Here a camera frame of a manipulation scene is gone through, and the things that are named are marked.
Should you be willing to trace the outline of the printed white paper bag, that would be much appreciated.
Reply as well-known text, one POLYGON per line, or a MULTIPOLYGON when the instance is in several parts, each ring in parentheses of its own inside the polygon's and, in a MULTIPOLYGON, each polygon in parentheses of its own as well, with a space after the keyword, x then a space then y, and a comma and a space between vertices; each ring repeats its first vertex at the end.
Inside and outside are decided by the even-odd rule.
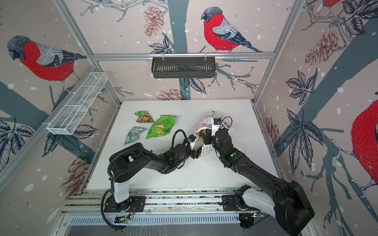
POLYGON ((222 120, 222 116, 218 116, 215 111, 211 111, 191 129, 189 136, 192 135, 194 138, 190 141, 190 147, 195 152, 195 158, 199 158, 214 149, 211 141, 210 144, 207 144, 208 142, 205 141, 206 136, 211 137, 215 135, 216 131, 223 128, 228 129, 229 133, 232 133, 234 130, 230 124, 222 120), (216 125, 215 128, 213 128, 214 119, 220 119, 221 121, 221 124, 216 125))

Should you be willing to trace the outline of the large green chip bag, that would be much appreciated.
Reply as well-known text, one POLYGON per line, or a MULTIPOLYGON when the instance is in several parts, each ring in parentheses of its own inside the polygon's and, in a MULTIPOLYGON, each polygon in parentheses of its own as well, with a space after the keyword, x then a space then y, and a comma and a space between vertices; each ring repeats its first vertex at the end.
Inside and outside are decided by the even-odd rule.
POLYGON ((149 129, 146 139, 167 135, 174 127, 176 120, 176 116, 161 115, 149 129))

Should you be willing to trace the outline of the colourful candy snack bag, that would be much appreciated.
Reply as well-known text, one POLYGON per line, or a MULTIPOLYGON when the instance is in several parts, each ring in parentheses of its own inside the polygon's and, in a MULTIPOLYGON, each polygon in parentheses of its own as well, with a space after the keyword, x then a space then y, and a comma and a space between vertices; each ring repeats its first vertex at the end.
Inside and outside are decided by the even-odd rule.
POLYGON ((133 143, 137 141, 140 137, 140 134, 146 131, 143 127, 134 126, 127 134, 124 145, 133 143))

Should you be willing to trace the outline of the green red snack pack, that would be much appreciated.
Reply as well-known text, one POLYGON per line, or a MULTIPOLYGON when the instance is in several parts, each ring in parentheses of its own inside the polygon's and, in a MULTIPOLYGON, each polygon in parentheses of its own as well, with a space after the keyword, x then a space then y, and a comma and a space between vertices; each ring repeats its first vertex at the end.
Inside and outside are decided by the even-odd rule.
POLYGON ((152 119, 148 111, 138 111, 135 113, 138 117, 136 120, 137 123, 154 123, 155 121, 152 119))

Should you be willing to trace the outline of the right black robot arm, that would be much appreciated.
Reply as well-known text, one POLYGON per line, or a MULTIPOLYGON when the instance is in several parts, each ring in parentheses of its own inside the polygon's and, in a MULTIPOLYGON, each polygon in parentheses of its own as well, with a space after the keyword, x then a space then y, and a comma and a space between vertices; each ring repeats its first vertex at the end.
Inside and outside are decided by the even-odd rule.
POLYGON ((212 145, 225 168, 229 168, 256 184, 272 201, 273 216, 291 236, 298 236, 315 216, 303 188, 295 181, 282 180, 252 162, 235 148, 227 129, 204 131, 206 145, 212 145))

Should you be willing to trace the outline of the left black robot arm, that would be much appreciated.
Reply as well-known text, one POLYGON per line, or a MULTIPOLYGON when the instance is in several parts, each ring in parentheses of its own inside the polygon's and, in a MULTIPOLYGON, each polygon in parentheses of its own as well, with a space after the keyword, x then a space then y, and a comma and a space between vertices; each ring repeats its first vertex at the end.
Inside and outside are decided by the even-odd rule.
POLYGON ((137 212, 137 206, 130 197, 129 180, 144 168, 155 170, 163 175, 181 169, 188 158, 196 159, 200 153, 194 150, 198 135, 186 135, 184 130, 178 129, 172 137, 171 147, 162 154, 155 154, 147 150, 141 143, 131 145, 109 158, 107 174, 110 188, 105 191, 101 203, 100 213, 104 222, 115 231, 123 231, 126 226, 114 225, 109 221, 106 212, 132 212, 126 216, 131 219, 137 212))

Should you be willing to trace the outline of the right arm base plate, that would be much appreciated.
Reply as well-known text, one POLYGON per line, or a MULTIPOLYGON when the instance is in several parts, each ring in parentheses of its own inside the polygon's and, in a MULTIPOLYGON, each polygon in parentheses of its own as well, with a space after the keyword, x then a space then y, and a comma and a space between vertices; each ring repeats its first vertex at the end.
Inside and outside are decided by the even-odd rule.
POLYGON ((220 205, 224 211, 259 211, 255 207, 247 206, 241 197, 236 195, 222 195, 220 205))

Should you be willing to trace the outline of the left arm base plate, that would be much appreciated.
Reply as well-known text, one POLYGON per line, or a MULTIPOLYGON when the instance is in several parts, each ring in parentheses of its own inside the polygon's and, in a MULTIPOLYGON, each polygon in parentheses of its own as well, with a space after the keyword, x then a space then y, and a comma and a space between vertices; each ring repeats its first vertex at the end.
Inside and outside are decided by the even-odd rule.
POLYGON ((119 213, 119 212, 143 212, 146 202, 144 196, 131 196, 121 203, 116 203, 114 196, 111 195, 104 202, 104 212, 119 213))

